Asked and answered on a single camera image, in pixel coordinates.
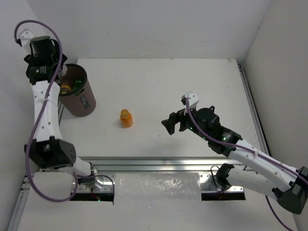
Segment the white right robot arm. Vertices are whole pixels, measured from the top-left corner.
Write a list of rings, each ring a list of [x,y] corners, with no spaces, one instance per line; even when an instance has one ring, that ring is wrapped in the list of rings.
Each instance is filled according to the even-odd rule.
[[[184,109],[171,113],[161,123],[170,135],[175,125],[180,124],[180,132],[190,130],[207,141],[217,154],[241,162],[256,174],[247,173],[231,164],[223,164],[215,175],[216,183],[226,188],[242,186],[274,199],[282,208],[293,214],[301,214],[308,200],[308,169],[285,165],[266,155],[241,137],[238,133],[220,124],[214,106]]]

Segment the clear bottle yellow cap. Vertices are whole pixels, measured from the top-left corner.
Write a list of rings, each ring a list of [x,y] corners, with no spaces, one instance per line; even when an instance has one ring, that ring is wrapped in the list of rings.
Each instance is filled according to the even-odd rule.
[[[71,87],[68,84],[62,84],[60,87],[60,94],[68,94],[72,91]]]

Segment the crushed green bottle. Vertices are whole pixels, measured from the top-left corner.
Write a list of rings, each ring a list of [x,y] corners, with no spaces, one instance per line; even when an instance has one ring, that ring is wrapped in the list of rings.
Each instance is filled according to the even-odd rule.
[[[80,88],[80,86],[82,85],[82,83],[83,83],[83,81],[80,80],[80,79],[75,80],[72,92],[77,91]]]

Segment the clear bottle black label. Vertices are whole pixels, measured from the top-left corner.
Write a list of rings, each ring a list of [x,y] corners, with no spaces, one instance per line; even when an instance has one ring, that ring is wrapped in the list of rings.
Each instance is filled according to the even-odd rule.
[[[64,65],[62,66],[62,70],[61,70],[61,77],[65,76],[66,73],[67,73],[67,71],[68,71],[68,67],[67,67],[66,64],[64,64]]]

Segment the small orange juice bottle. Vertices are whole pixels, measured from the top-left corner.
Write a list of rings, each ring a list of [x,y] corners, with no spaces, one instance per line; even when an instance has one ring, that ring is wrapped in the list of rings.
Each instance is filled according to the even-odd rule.
[[[127,109],[121,110],[120,121],[122,126],[125,128],[130,128],[133,125],[132,115]]]

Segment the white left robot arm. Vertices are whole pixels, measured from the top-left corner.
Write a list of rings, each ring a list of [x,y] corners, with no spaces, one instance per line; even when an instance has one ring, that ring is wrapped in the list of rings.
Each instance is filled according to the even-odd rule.
[[[86,70],[65,64],[59,43],[49,36],[31,39],[26,76],[34,97],[35,122],[38,123],[29,145],[31,159],[41,169],[54,169],[80,176],[91,175],[91,164],[77,156],[73,144],[60,133],[59,104],[72,115],[85,117],[96,107]]]

